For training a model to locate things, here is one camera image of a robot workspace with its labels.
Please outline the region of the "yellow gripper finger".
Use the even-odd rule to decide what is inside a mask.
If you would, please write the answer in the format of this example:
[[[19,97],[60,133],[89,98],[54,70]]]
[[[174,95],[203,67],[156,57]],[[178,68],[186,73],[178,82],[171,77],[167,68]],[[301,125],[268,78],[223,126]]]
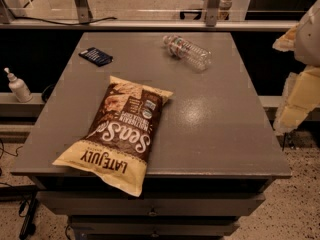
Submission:
[[[282,52],[294,51],[296,40],[297,26],[290,28],[280,38],[276,39],[272,48]]]
[[[299,74],[290,72],[276,111],[273,128],[277,134],[290,133],[320,104],[320,68],[306,66]]]

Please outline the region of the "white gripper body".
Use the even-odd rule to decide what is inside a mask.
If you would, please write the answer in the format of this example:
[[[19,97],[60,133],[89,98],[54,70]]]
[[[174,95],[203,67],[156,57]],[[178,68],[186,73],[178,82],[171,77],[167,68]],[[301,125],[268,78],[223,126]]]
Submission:
[[[320,66],[320,0],[301,18],[296,32],[295,59],[312,66]]]

